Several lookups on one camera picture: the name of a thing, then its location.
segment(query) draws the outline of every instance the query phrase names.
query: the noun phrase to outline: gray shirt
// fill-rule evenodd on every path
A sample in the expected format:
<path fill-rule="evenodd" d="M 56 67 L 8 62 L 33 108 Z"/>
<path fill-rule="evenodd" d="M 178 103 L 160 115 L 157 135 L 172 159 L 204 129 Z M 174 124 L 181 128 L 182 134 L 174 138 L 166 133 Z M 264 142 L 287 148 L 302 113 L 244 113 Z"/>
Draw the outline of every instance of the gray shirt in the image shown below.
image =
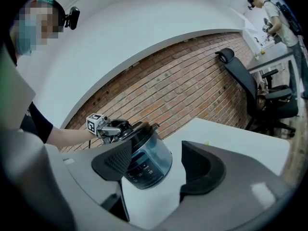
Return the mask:
<path fill-rule="evenodd" d="M 264 8 L 272 24 L 274 24 L 273 17 L 279 17 L 282 27 L 279 29 L 277 34 L 281 37 L 283 43 L 288 47 L 296 45 L 298 43 L 298 38 L 289 28 L 290 25 L 279 8 L 269 1 L 264 3 Z"/>

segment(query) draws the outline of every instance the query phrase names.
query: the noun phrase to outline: face mask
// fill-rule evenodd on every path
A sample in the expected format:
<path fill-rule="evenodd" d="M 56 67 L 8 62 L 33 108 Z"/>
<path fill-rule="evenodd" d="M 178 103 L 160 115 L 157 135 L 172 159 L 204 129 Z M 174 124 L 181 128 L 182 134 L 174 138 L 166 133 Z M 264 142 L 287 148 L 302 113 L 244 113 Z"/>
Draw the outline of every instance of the face mask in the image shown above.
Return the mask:
<path fill-rule="evenodd" d="M 29 15 L 29 19 L 19 21 L 19 30 L 16 35 L 16 50 L 19 55 L 31 55 L 41 39 L 41 28 L 37 25 L 36 15 Z"/>

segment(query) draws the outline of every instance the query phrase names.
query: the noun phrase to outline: black office chair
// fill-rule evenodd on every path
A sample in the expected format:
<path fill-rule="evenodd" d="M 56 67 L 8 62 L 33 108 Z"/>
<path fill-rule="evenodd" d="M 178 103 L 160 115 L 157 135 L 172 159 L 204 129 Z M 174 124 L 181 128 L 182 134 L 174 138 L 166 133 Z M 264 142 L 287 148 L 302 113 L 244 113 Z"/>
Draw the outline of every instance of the black office chair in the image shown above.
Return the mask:
<path fill-rule="evenodd" d="M 216 54 L 224 63 L 227 71 L 246 92 L 247 112 L 252 117 L 246 129 L 249 130 L 254 119 L 257 119 L 263 121 L 263 124 L 254 129 L 254 132 L 269 130 L 270 135 L 273 136 L 274 128 L 284 128 L 289 130 L 290 137 L 293 137 L 296 129 L 277 120 L 294 117 L 298 113 L 297 101 L 292 97 L 291 89 L 287 85 L 274 88 L 271 86 L 271 76 L 278 73 L 278 70 L 270 71 L 262 76 L 262 78 L 266 78 L 268 81 L 269 94 L 265 95 L 266 110 L 260 111 L 257 110 L 257 82 L 242 62 L 237 57 L 234 57 L 233 50 L 225 48 L 216 52 Z"/>

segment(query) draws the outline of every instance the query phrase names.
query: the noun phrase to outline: black sleeve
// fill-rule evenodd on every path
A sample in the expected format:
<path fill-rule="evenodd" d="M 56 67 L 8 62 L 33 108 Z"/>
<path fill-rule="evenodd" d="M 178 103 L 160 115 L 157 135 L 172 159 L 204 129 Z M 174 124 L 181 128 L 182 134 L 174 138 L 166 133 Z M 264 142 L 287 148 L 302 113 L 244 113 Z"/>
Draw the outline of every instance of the black sleeve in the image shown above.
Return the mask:
<path fill-rule="evenodd" d="M 31 114 L 31 117 L 33 119 L 33 122 L 35 124 L 35 127 L 38 132 L 38 136 L 40 139 L 46 143 L 47 139 L 51 133 L 51 130 L 53 128 L 53 124 L 51 124 L 37 109 L 37 107 L 32 102 L 29 106 L 29 112 Z"/>

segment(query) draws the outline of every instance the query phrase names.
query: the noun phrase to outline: standing person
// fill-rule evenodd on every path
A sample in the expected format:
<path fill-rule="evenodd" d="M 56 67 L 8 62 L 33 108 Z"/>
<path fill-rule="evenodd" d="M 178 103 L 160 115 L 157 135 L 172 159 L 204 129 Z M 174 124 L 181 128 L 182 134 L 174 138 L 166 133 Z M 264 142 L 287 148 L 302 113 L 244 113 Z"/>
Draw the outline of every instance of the standing person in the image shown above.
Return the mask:
<path fill-rule="evenodd" d="M 17 66 L 17 60 L 21 55 L 31 55 L 37 45 L 46 44 L 48 38 L 53 38 L 62 31 L 64 23 L 64 9 L 56 0 L 34 0 L 21 10 L 10 32 L 5 36 L 3 46 Z M 58 148 L 81 144 L 95 138 L 87 130 L 54 127 L 33 102 L 20 128 L 37 135 L 44 143 Z"/>
<path fill-rule="evenodd" d="M 294 53 L 294 58 L 296 61 L 297 69 L 299 78 L 302 79 L 303 85 L 304 85 L 304 92 L 301 94 L 301 97 L 304 99 L 308 99 L 308 66 L 307 62 L 304 56 L 304 53 L 299 45 L 298 37 L 292 32 L 292 30 L 289 28 L 290 25 L 283 15 L 283 13 L 280 11 L 280 9 L 272 3 L 270 0 L 247 0 L 251 6 L 257 7 L 261 9 L 262 7 L 265 8 L 266 13 L 268 14 L 268 17 L 273 24 L 273 27 L 267 31 L 269 35 L 274 35 L 277 33 L 283 43 L 292 49 Z M 292 68 L 292 63 L 289 61 L 289 72 L 290 72 L 290 88 L 293 92 L 293 96 L 297 98 L 297 92 L 296 92 L 296 81 L 295 81 L 295 75 L 294 70 Z"/>

